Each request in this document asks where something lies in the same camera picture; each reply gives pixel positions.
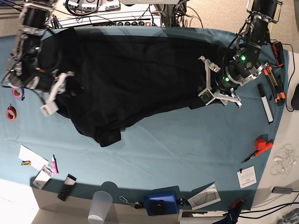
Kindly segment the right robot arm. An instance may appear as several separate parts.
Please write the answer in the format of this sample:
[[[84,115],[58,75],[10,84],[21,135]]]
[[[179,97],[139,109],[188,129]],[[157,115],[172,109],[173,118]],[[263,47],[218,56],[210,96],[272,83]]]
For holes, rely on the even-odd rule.
[[[61,49],[57,50],[55,63],[49,68],[39,65],[38,57],[43,47],[43,36],[55,33],[47,26],[56,8],[55,0],[27,0],[24,2],[19,20],[15,45],[7,62],[7,71],[0,84],[5,88],[29,89],[35,92],[42,106],[40,110],[47,117],[58,111],[56,96],[65,92],[66,79],[74,72],[58,72],[62,62]]]

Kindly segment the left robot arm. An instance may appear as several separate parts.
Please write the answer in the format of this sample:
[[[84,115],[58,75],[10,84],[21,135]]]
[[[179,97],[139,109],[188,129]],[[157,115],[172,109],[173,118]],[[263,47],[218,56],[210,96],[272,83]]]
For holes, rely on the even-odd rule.
[[[263,72],[265,65],[259,62],[259,55],[263,45],[270,44],[268,25],[276,24],[279,17],[275,14],[277,7],[283,2],[279,0],[254,0],[247,8],[249,13],[244,25],[230,43],[235,45],[235,54],[228,58],[227,47],[221,65],[201,56],[199,59],[205,64],[206,87],[198,94],[205,105],[219,100],[223,105],[233,102],[241,107],[241,99],[235,90],[255,80]]]

